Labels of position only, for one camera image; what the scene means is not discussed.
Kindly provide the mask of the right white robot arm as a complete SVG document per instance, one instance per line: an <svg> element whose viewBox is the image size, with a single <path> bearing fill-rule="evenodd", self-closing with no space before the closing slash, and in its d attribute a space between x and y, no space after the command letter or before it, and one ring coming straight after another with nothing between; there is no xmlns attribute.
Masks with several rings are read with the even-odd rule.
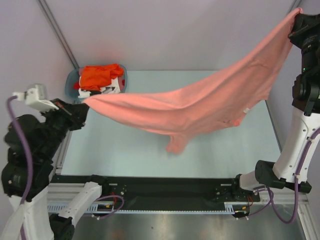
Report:
<svg viewBox="0 0 320 240"><path fill-rule="evenodd" d="M263 186L309 193L308 169L320 141L320 16L299 13L288 35L301 50L301 73L292 87L293 112L289 134L276 162L259 160L255 170L237 175L231 196L242 201Z"/></svg>

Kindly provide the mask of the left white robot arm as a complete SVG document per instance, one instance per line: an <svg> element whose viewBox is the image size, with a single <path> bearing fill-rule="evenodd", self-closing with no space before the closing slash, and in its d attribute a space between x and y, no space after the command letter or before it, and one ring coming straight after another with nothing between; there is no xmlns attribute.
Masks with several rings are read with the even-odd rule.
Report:
<svg viewBox="0 0 320 240"><path fill-rule="evenodd" d="M47 193L53 157L67 133L85 125L88 105L70 104L60 99L49 103L44 122L31 114L15 116L12 96L6 100L11 123L4 137L8 145L7 164L1 172L4 193L19 197L17 231L6 229L4 240L70 240L78 220L97 199L105 200L111 188L106 178L91 175L83 190L65 213L48 214Z"/></svg>

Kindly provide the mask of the salmon pink t shirt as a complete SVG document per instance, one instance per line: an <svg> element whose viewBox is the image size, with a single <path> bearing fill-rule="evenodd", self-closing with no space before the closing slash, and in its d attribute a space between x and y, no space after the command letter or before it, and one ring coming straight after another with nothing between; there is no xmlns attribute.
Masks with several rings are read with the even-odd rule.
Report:
<svg viewBox="0 0 320 240"><path fill-rule="evenodd" d="M269 97L302 12L294 9L243 59L193 84L162 93L94 95L84 103L120 124L169 136L166 150L179 154L197 135L239 126Z"/></svg>

